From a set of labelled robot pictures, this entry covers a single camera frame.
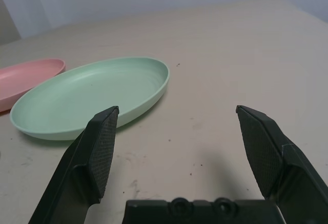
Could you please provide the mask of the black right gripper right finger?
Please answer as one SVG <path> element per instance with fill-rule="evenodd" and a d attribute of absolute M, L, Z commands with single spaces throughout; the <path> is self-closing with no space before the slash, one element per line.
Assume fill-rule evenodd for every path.
<path fill-rule="evenodd" d="M 262 196 L 286 223 L 327 223 L 327 185 L 305 154 L 266 114 L 237 106 L 248 162 Z"/>

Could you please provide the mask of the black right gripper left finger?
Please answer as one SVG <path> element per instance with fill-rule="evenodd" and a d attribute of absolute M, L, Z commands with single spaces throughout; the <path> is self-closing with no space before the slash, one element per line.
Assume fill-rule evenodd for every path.
<path fill-rule="evenodd" d="M 101 202 L 113 159 L 119 108 L 103 110 L 63 154 L 30 223 L 84 223 Z"/>

